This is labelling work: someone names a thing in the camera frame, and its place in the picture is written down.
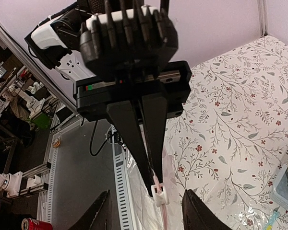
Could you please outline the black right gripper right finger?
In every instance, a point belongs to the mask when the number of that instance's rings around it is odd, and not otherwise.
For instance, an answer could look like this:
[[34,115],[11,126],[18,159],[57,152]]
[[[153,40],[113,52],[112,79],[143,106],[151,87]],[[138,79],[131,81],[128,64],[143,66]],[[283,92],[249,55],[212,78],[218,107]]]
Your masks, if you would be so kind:
[[191,189],[184,192],[182,214],[185,230],[230,230]]

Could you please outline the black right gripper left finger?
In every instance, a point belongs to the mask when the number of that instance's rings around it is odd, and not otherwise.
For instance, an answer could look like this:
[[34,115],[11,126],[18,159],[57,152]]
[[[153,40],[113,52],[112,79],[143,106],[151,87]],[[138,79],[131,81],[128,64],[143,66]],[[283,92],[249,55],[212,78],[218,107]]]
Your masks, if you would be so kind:
[[71,230],[110,230],[112,225],[112,199],[109,190],[102,192]]

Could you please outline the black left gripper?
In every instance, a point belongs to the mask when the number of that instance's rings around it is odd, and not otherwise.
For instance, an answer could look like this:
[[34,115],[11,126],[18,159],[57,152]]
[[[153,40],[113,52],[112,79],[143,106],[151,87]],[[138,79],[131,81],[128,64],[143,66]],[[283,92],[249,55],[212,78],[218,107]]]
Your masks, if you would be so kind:
[[169,1],[161,1],[159,8],[140,0],[103,4],[103,13],[84,17],[80,24],[79,50],[93,77],[74,84],[77,112],[89,121],[109,115],[152,196],[153,173],[163,182],[166,119],[182,114],[191,70],[186,61],[171,61],[179,42],[168,16]]

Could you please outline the clear pink zipper bag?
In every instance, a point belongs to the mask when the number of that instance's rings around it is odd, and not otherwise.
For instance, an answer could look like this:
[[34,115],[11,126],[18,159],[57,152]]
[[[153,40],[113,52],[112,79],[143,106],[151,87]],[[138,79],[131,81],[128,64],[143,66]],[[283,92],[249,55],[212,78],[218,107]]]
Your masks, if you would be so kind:
[[133,156],[127,151],[128,192],[135,230],[183,229],[171,147],[163,148],[162,163],[163,179],[155,178],[152,185],[146,187]]

